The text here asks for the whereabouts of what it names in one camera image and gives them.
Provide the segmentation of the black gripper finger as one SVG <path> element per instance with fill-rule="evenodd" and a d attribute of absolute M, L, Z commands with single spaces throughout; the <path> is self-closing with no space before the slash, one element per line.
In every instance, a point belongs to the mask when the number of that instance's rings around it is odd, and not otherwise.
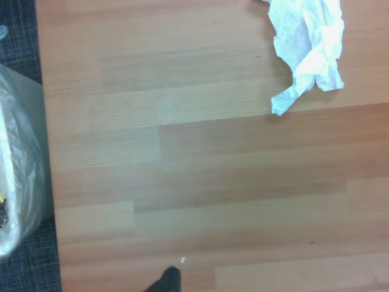
<path fill-rule="evenodd" d="M 145 292 L 181 292 L 181 287 L 181 271 L 170 266 Z"/>

